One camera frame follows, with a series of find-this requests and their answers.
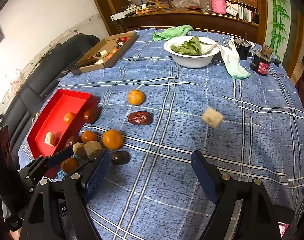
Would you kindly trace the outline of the small orange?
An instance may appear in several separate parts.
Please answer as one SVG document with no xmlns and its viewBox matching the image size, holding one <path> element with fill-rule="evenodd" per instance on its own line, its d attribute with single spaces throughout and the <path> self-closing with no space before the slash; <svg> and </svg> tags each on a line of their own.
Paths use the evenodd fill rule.
<svg viewBox="0 0 304 240">
<path fill-rule="evenodd" d="M 97 141 L 98 137 L 94 132 L 84 131 L 81 135 L 81 140 L 85 144 L 90 141 Z"/>
<path fill-rule="evenodd" d="M 75 117 L 75 114 L 73 112 L 67 112 L 65 115 L 64 115 L 64 123 L 69 125 L 72 120 L 74 119 Z"/>
</svg>

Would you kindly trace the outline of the large orange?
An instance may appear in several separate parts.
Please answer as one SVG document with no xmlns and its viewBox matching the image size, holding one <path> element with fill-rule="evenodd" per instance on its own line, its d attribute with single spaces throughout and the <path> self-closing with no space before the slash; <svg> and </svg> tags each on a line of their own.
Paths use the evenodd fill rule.
<svg viewBox="0 0 304 240">
<path fill-rule="evenodd" d="M 123 145 L 123 136 L 117 130 L 108 130 L 103 134 L 103 144 L 108 150 L 118 150 Z"/>
</svg>

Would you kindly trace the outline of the dark plum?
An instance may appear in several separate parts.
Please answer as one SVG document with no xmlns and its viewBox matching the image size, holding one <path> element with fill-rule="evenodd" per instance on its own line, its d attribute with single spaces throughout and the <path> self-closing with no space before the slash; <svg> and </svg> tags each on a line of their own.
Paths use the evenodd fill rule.
<svg viewBox="0 0 304 240">
<path fill-rule="evenodd" d="M 130 154 L 125 151 L 116 151 L 111 154 L 110 160 L 113 165 L 125 165 L 130 161 Z"/>
</svg>

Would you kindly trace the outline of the red tray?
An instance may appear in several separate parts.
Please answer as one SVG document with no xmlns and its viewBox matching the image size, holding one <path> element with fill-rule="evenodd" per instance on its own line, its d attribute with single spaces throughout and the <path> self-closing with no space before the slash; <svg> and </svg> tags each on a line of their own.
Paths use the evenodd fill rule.
<svg viewBox="0 0 304 240">
<path fill-rule="evenodd" d="M 41 111 L 27 137 L 32 156 L 35 159 L 40 156 L 47 157 L 63 150 L 68 138 L 77 135 L 85 124 L 85 111 L 96 105 L 98 98 L 90 93 L 57 90 Z M 64 123 L 64 115 L 67 112 L 75 114 L 69 125 Z M 47 132 L 52 132 L 58 137 L 54 147 L 44 143 Z"/>
</svg>

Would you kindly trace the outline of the knife on box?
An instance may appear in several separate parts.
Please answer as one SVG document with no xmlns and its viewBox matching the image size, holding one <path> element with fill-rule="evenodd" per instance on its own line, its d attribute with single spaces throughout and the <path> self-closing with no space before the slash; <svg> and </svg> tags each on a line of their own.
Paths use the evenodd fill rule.
<svg viewBox="0 0 304 240">
<path fill-rule="evenodd" d="M 86 67 L 86 66 L 93 65 L 93 64 L 94 64 L 95 62 L 97 62 L 97 61 L 98 61 L 97 58 L 92 58 L 92 59 L 86 60 L 86 61 L 83 62 L 83 63 L 76 64 L 76 65 L 75 65 L 74 67 L 72 67 L 71 69 L 61 71 L 61 74 L 72 73 L 72 74 L 74 74 L 74 75 L 78 75 L 78 74 L 81 73 L 81 71 L 80 71 L 80 68 L 81 68 L 81 67 Z"/>
</svg>

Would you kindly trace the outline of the wrinkled red date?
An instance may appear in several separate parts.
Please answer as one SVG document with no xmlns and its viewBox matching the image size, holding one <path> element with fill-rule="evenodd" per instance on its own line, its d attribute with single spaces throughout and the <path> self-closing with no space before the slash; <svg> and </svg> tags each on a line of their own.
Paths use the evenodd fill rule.
<svg viewBox="0 0 304 240">
<path fill-rule="evenodd" d="M 128 122 L 133 125 L 149 125 L 153 122 L 153 115 L 148 111 L 138 111 L 129 114 Z"/>
</svg>

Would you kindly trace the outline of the yellowish orange on table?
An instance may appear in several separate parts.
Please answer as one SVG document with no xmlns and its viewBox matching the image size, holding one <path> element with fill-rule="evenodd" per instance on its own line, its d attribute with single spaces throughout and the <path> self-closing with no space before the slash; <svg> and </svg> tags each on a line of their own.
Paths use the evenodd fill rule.
<svg viewBox="0 0 304 240">
<path fill-rule="evenodd" d="M 130 104 L 138 106 L 144 103 L 144 101 L 145 101 L 145 94 L 142 91 L 138 89 L 134 89 L 128 93 L 128 102 Z"/>
</svg>

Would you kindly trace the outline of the cardboard box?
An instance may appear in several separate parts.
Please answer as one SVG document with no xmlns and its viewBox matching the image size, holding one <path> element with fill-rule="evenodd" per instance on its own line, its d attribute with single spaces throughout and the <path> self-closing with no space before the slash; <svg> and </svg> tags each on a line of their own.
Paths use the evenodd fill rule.
<svg viewBox="0 0 304 240">
<path fill-rule="evenodd" d="M 111 68 L 138 39 L 135 31 L 108 36 L 93 46 L 76 64 L 97 58 L 93 65 L 81 67 L 82 73 Z"/>
</svg>

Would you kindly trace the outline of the black red ink bottle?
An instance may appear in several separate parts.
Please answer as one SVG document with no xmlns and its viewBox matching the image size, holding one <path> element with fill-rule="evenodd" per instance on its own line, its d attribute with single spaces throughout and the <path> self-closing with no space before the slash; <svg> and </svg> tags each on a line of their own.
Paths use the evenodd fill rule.
<svg viewBox="0 0 304 240">
<path fill-rule="evenodd" d="M 260 51 L 253 51 L 253 61 L 250 64 L 252 70 L 260 75 L 266 76 L 269 72 L 271 63 L 277 67 L 281 64 L 279 59 L 273 59 L 271 57 L 273 49 L 266 44 L 262 45 Z"/>
</svg>

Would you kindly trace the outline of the white cloth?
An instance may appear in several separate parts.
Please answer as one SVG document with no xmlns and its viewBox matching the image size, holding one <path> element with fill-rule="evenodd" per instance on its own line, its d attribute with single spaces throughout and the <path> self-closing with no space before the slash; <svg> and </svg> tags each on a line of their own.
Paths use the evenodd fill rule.
<svg viewBox="0 0 304 240">
<path fill-rule="evenodd" d="M 200 41 L 200 43 L 205 46 L 205 48 L 202 49 L 204 54 L 211 52 L 214 48 L 219 48 L 226 70 L 233 79 L 242 80 L 251 76 L 251 74 L 240 65 L 240 57 L 232 40 L 228 41 L 228 47 L 222 46 L 218 42 L 210 41 L 209 38 L 207 38 L 205 42 Z"/>
</svg>

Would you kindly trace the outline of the green lettuce leaves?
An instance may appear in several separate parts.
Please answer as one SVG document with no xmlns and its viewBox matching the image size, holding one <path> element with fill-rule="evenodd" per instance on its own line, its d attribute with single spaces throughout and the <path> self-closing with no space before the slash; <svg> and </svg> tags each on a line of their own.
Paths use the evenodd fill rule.
<svg viewBox="0 0 304 240">
<path fill-rule="evenodd" d="M 199 56 L 202 55 L 202 48 L 199 38 L 197 36 L 192 37 L 189 41 L 183 42 L 179 46 L 172 44 L 171 50 L 181 55 Z"/>
</svg>

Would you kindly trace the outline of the green cloth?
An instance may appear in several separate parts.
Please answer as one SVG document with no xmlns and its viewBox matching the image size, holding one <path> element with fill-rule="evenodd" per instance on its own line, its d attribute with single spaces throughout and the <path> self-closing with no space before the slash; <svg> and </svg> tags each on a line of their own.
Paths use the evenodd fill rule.
<svg viewBox="0 0 304 240">
<path fill-rule="evenodd" d="M 170 40 L 174 37 L 185 36 L 189 31 L 193 31 L 193 27 L 190 25 L 182 25 L 177 27 L 171 27 L 163 32 L 157 32 L 153 35 L 153 41 Z"/>
</svg>

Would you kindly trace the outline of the wooden sideboard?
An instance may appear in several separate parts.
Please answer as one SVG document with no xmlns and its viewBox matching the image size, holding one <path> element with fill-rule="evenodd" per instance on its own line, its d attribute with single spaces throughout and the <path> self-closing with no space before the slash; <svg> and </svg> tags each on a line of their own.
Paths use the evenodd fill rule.
<svg viewBox="0 0 304 240">
<path fill-rule="evenodd" d="M 132 15 L 113 21 L 111 15 L 123 11 L 124 7 L 128 4 L 128 0 L 94 0 L 94 2 L 110 35 L 137 29 L 165 29 L 188 24 L 195 30 L 209 30 L 215 33 L 241 37 L 246 34 L 247 38 L 252 42 L 256 42 L 257 44 L 265 42 L 268 23 L 267 0 L 258 1 L 258 23 L 249 23 L 246 20 L 240 20 L 228 15 L 186 8 L 167 10 L 166 6 L 161 3 L 158 4 L 161 7 L 160 10 Z"/>
</svg>

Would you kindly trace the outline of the pink cup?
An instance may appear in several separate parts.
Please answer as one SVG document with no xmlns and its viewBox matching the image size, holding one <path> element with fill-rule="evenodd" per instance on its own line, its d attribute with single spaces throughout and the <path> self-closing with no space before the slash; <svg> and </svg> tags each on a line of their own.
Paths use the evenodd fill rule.
<svg viewBox="0 0 304 240">
<path fill-rule="evenodd" d="M 226 0 L 212 0 L 212 10 L 216 14 L 226 14 Z"/>
</svg>

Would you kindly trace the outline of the clear glass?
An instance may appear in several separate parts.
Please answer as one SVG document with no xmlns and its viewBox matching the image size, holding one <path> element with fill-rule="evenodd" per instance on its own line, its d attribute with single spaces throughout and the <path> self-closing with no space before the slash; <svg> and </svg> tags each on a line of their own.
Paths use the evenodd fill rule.
<svg viewBox="0 0 304 240">
<path fill-rule="evenodd" d="M 212 0 L 199 0 L 201 11 L 211 12 L 212 11 Z"/>
</svg>

